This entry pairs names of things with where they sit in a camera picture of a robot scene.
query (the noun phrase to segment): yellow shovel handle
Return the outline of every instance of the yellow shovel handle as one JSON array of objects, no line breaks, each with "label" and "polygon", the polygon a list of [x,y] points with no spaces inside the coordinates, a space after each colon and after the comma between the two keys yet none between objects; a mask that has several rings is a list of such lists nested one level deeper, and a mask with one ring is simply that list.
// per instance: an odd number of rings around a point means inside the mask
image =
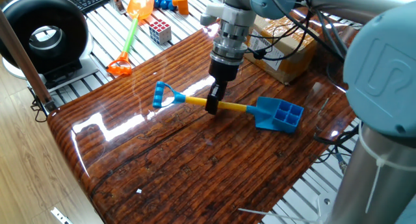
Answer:
[{"label": "yellow shovel handle", "polygon": [[[204,98],[199,97],[186,97],[185,102],[194,105],[201,105],[205,106],[207,104],[207,100]],[[218,102],[218,108],[226,109],[226,110],[235,110],[240,112],[245,112],[247,110],[246,105],[235,104],[235,103],[227,103],[227,102]]]}]

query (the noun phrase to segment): blue toy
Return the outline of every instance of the blue toy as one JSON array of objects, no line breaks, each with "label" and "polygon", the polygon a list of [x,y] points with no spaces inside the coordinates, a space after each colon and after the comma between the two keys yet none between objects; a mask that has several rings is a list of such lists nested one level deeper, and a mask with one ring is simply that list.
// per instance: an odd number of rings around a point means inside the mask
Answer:
[{"label": "blue toy", "polygon": [[176,6],[172,4],[172,0],[155,0],[154,6],[155,8],[162,8],[163,10],[176,10]]},{"label": "blue toy", "polygon": [[[167,105],[162,106],[164,88],[171,89],[174,93],[174,100]],[[162,108],[170,104],[190,103],[194,105],[205,106],[207,100],[199,97],[187,97],[182,93],[175,91],[171,86],[164,82],[158,81],[156,84],[155,95],[153,97],[153,107]],[[226,103],[219,101],[218,108],[236,110],[254,115],[255,127],[273,131],[283,131],[293,133],[299,125],[300,118],[304,109],[300,106],[288,103],[287,101],[259,97],[257,106],[241,105],[236,103]]]}]

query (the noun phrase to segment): glossy wooden tabletop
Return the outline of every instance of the glossy wooden tabletop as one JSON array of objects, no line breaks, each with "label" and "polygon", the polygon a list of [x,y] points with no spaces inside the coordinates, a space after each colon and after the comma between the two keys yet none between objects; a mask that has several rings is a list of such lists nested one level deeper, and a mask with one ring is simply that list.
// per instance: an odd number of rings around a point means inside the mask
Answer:
[{"label": "glossy wooden tabletop", "polygon": [[284,86],[250,62],[230,82],[225,101],[255,105],[259,96],[305,108],[294,134],[260,131],[253,116],[202,106],[155,110],[157,81],[206,97],[214,81],[209,53],[218,25],[193,34],[48,117],[50,129],[106,223],[257,223],[353,119],[343,92],[327,78],[327,53]]}]

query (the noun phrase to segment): orange toy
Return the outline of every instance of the orange toy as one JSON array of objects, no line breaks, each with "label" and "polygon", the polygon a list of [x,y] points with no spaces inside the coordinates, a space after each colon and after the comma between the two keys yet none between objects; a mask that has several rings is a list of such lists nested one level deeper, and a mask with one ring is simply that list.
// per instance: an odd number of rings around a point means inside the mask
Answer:
[{"label": "orange toy", "polygon": [[113,75],[130,75],[131,64],[129,62],[129,50],[131,43],[135,37],[136,27],[139,19],[146,19],[153,12],[153,4],[155,0],[130,0],[127,7],[127,13],[133,19],[124,48],[120,56],[112,61],[107,67],[107,72]]},{"label": "orange toy", "polygon": [[188,0],[172,0],[172,4],[178,7],[179,13],[189,15]]}]

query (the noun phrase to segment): green shovel handle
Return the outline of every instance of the green shovel handle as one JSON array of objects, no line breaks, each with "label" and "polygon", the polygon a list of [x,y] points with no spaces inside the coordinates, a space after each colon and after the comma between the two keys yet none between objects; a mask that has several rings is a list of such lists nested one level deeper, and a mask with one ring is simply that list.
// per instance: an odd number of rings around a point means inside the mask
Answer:
[{"label": "green shovel handle", "polygon": [[137,18],[133,19],[133,21],[131,22],[129,34],[127,35],[127,39],[125,40],[125,44],[123,48],[124,52],[128,53],[130,51],[131,43],[133,43],[133,38],[135,37],[137,24],[138,24],[138,19]]}]

